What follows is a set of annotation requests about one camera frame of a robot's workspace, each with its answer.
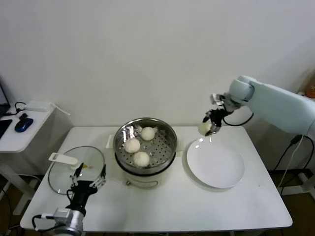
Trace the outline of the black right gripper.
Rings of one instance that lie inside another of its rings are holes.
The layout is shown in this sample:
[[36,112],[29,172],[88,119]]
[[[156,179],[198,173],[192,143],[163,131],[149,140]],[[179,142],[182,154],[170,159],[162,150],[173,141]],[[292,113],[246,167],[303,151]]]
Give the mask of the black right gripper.
[[224,109],[212,109],[210,111],[207,111],[205,113],[205,117],[203,118],[202,122],[207,122],[208,120],[211,120],[212,124],[209,124],[206,127],[206,136],[211,136],[213,134],[218,133],[220,130],[220,126],[217,125],[222,125],[222,120],[228,116],[228,112]]

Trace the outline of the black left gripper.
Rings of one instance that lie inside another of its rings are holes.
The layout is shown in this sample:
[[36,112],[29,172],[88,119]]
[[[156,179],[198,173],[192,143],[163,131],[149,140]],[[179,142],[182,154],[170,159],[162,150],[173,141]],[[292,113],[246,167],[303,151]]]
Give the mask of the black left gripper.
[[75,170],[74,174],[70,176],[71,192],[73,194],[70,200],[71,210],[85,210],[86,203],[90,195],[97,192],[106,183],[106,165],[103,166],[100,175],[95,181],[77,180],[81,174],[84,163]]

